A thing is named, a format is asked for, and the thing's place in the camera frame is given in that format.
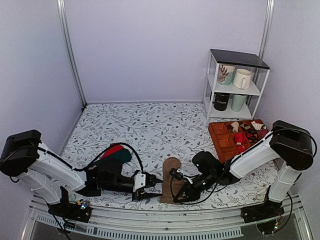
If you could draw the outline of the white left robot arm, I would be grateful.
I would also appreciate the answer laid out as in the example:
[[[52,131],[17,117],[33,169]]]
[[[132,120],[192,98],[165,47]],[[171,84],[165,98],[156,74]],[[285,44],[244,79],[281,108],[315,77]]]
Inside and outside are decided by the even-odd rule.
[[[133,201],[159,197],[146,188],[162,183],[156,175],[144,171],[138,153],[124,142],[112,143],[88,165],[76,168],[51,151],[32,129],[10,135],[0,157],[0,171],[24,181],[63,216],[74,213],[74,205],[62,198],[63,192],[52,179],[67,185],[84,197],[99,197],[102,191],[129,193]]]

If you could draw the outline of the tan ribbed sock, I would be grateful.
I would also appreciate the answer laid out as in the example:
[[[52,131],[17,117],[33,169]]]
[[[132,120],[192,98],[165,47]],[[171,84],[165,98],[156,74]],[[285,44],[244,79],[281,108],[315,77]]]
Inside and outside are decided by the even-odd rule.
[[[163,183],[162,183],[162,196],[159,199],[160,203],[174,204],[173,197],[170,190],[170,183],[172,183],[173,194],[176,196],[185,182],[183,180],[177,180],[175,178],[172,178],[172,176],[170,175],[170,170],[172,168],[180,169],[181,166],[182,165],[180,160],[175,157],[169,157],[164,161],[162,166]]]

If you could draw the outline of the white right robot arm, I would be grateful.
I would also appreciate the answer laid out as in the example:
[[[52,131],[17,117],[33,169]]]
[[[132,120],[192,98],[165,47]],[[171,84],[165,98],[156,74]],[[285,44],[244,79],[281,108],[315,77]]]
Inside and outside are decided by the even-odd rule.
[[[265,163],[282,159],[283,165],[266,193],[266,201],[258,208],[262,218],[269,218],[302,172],[312,166],[317,150],[317,143],[309,131],[277,120],[261,140],[225,163],[208,151],[198,152],[192,158],[200,172],[198,176],[190,178],[178,169],[171,169],[169,173],[173,180],[185,181],[171,197],[174,203],[182,205],[200,204],[202,192],[210,187],[233,185]]]

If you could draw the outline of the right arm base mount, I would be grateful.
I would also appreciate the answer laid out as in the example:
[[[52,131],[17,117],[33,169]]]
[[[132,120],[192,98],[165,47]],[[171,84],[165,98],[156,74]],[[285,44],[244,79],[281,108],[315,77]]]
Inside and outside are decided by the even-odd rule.
[[[269,199],[269,195],[266,194],[263,203],[243,207],[240,216],[245,223],[251,223],[277,217],[283,213],[282,202],[272,201]]]

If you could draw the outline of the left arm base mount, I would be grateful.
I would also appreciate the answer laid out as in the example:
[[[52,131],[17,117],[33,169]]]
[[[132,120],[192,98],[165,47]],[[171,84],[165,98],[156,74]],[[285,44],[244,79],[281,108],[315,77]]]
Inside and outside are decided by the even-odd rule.
[[[92,208],[90,207],[90,202],[87,200],[81,199],[77,202],[70,202],[68,192],[63,191],[59,203],[48,205],[48,212],[52,215],[62,217],[63,220],[88,223]]]

